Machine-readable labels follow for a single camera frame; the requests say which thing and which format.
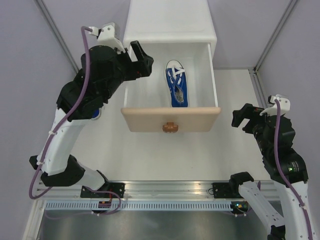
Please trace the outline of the blue sneaker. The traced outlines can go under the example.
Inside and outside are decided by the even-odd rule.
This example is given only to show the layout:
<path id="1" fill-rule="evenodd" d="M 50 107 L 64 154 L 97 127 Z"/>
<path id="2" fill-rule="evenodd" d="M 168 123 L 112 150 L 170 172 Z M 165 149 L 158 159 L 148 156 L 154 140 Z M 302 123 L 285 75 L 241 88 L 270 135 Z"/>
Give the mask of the blue sneaker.
<path id="1" fill-rule="evenodd" d="M 189 103 L 186 70 L 179 61 L 173 59 L 167 63 L 165 79 L 170 93 L 171 106 L 187 108 Z"/>
<path id="2" fill-rule="evenodd" d="M 93 113 L 91 120 L 95 121 L 95 120 L 98 120 L 100 117 L 101 117 L 101 109 L 99 108 Z"/>

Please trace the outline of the beige drawer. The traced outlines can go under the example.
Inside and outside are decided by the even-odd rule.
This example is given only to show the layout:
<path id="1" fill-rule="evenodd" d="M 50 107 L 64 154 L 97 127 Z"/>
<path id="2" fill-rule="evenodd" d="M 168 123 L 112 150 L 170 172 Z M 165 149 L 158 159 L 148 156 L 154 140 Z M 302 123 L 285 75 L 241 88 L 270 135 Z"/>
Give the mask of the beige drawer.
<path id="1" fill-rule="evenodd" d="M 121 113 L 131 132 L 163 133 L 167 122 L 178 125 L 177 133 L 211 130 L 221 113 L 208 43 L 143 43 L 143 50 L 154 59 L 149 77 L 124 84 Z M 185 69 L 188 107 L 172 107 L 165 67 L 170 60 Z"/>

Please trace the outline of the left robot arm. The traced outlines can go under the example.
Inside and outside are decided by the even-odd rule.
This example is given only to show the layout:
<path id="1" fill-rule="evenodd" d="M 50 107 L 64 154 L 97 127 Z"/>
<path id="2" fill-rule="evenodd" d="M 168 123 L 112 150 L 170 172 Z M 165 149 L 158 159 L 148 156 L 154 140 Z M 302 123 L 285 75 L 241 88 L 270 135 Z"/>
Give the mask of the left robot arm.
<path id="1" fill-rule="evenodd" d="M 79 184 L 90 188 L 98 198 L 108 195 L 106 177 L 82 165 L 71 151 L 84 126 L 97 118 L 123 82 L 151 75 L 154 59 L 144 52 L 137 40 L 130 46 L 135 61 L 131 60 L 127 49 L 118 51 L 106 45 L 86 47 L 81 56 L 82 68 L 61 89 L 43 150 L 29 159 L 35 176 L 40 177 L 49 190 Z"/>

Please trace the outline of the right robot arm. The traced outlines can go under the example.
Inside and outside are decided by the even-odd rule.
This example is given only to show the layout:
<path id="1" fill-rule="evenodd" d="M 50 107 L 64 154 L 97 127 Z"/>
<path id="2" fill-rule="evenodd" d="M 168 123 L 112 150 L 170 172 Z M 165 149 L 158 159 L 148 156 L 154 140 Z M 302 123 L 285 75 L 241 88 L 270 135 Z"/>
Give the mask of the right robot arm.
<path id="1" fill-rule="evenodd" d="M 264 168 L 280 198 L 280 215 L 259 192 L 248 172 L 231 175 L 228 192 L 243 197 L 259 217 L 269 240 L 316 240 L 318 238 L 309 212 L 308 172 L 305 161 L 293 149 L 296 132 L 291 120 L 284 116 L 281 104 L 267 109 L 246 103 L 232 113 L 232 127 L 248 123 L 243 131 L 252 134 L 262 154 Z"/>

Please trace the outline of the bear knob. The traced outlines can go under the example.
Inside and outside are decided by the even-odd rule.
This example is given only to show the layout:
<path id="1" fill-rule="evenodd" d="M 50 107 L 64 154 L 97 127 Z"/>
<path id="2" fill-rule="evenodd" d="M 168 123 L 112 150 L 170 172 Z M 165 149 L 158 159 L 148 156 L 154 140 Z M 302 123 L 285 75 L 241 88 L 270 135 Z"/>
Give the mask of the bear knob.
<path id="1" fill-rule="evenodd" d="M 176 133 L 179 130 L 179 126 L 174 122 L 167 122 L 162 126 L 162 131 L 164 133 Z"/>

